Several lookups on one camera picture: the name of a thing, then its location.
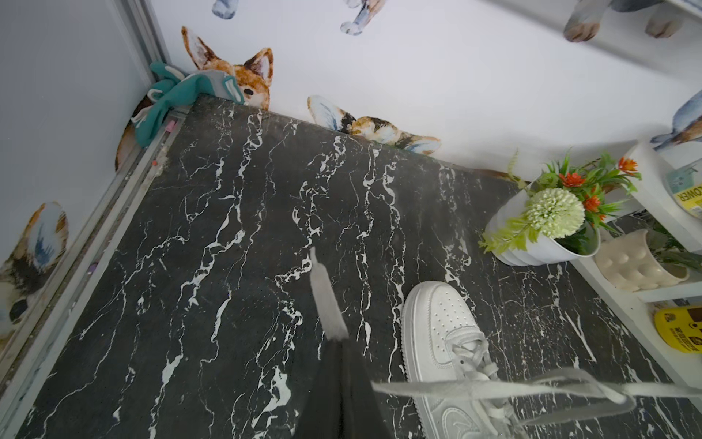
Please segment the white sneaker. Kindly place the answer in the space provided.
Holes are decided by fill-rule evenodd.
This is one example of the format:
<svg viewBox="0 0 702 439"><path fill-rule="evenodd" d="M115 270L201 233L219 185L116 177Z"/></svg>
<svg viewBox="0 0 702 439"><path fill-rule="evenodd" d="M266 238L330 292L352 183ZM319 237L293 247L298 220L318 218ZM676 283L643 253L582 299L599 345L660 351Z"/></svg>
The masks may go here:
<svg viewBox="0 0 702 439"><path fill-rule="evenodd" d="M402 354L409 382L488 382L498 367L464 298L451 285L423 282L405 300ZM507 400L415 397L427 438L527 438Z"/></svg>

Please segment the white stepped shelf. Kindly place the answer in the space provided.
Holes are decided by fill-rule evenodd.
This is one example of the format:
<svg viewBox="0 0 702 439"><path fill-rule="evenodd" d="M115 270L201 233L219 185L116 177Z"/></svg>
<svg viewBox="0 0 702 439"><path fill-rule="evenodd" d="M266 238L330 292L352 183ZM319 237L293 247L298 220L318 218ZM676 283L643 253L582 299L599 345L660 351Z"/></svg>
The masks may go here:
<svg viewBox="0 0 702 439"><path fill-rule="evenodd" d="M624 211L646 210L683 245L685 256L700 254L701 221L676 205L665 186L665 177L674 168L643 143L631 145L623 156L637 162L643 174ZM699 388L701 356L669 346L654 325L655 304L671 307L676 299L701 296L700 273L654 257L652 247L664 243L662 232L637 230L618 238L603 232L599 252L572 265L674 382Z"/></svg>

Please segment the cream bumpy pot plant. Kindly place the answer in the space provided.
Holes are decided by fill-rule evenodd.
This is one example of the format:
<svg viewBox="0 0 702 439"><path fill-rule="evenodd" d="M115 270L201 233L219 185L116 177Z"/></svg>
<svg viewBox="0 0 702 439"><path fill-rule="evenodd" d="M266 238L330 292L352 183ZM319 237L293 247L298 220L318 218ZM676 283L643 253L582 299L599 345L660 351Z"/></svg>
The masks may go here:
<svg viewBox="0 0 702 439"><path fill-rule="evenodd" d="M629 291L680 285L701 273L701 256L667 232L636 230L601 244L594 263L613 286Z"/></svg>

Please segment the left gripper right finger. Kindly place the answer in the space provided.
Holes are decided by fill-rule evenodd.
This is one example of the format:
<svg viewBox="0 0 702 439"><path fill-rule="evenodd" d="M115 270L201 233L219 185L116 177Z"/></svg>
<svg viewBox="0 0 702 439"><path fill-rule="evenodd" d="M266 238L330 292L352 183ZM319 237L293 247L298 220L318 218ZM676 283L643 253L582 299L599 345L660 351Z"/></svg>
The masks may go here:
<svg viewBox="0 0 702 439"><path fill-rule="evenodd" d="M341 342L341 436L391 438L364 360L348 339Z"/></svg>

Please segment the white pot orange flowers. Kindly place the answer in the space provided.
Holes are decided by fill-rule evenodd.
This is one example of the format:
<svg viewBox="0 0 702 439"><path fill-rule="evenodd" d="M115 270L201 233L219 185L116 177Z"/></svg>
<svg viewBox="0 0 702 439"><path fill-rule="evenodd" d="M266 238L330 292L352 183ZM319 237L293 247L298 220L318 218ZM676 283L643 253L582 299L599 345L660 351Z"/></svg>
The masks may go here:
<svg viewBox="0 0 702 439"><path fill-rule="evenodd" d="M511 266L537 266L591 257L600 248L606 220L622 209L623 201L608 202L613 190L636 192L642 178L632 158L601 154L585 164L566 155L551 161L534 180L515 173L518 155L499 176L517 185L518 192L488 222L480 247Z"/></svg>

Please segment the clear jar yellow label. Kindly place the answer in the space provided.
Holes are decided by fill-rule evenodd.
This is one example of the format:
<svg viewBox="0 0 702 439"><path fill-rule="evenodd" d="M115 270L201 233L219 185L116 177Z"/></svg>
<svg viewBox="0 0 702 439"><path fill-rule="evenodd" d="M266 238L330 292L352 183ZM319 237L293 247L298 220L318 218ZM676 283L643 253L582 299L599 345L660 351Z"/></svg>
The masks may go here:
<svg viewBox="0 0 702 439"><path fill-rule="evenodd" d="M665 173L664 181L672 199L690 216L702 219L701 164L698 159Z"/></svg>

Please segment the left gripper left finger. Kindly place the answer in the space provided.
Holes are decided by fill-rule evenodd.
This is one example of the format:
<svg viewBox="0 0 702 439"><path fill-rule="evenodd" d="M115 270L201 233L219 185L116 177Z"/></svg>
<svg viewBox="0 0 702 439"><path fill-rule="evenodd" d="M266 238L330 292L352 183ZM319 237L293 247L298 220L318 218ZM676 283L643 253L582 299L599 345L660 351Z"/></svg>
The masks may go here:
<svg viewBox="0 0 702 439"><path fill-rule="evenodd" d="M342 343L327 341L294 438L333 438L342 434Z"/></svg>

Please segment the yellow round container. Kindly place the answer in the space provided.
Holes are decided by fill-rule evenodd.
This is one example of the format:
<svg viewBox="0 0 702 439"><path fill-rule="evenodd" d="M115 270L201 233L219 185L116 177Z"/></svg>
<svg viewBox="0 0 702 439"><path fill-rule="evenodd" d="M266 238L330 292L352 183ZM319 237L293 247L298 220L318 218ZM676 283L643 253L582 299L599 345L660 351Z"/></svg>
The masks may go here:
<svg viewBox="0 0 702 439"><path fill-rule="evenodd" d="M661 309L654 315L654 326L669 347L684 353L701 353L700 305Z"/></svg>

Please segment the teal cloth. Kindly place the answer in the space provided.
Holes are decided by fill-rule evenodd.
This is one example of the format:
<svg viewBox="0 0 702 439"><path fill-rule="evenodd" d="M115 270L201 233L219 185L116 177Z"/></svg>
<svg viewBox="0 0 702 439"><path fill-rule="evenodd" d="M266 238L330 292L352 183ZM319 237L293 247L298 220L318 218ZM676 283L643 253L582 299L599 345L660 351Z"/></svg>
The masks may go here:
<svg viewBox="0 0 702 439"><path fill-rule="evenodd" d="M224 71L204 70L186 75L160 61L152 62L150 69L160 78L146 93L152 104L131 118L139 146L148 147L151 144L173 108L189 106L201 94L245 104L244 94L235 77Z"/></svg>

